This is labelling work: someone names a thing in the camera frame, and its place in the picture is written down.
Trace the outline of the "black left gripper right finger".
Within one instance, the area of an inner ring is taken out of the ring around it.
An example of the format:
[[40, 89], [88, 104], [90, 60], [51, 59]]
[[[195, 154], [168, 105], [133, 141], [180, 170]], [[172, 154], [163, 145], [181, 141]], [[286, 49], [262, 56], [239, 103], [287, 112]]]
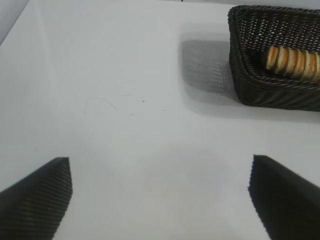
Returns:
[[254, 155], [252, 204], [272, 240], [320, 238], [320, 188], [266, 155]]

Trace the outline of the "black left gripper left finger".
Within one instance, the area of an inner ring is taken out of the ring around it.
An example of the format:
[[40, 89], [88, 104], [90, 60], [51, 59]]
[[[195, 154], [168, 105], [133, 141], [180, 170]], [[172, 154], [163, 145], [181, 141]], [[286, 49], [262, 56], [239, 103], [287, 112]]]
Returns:
[[70, 160], [57, 157], [0, 193], [2, 240], [51, 240], [73, 194]]

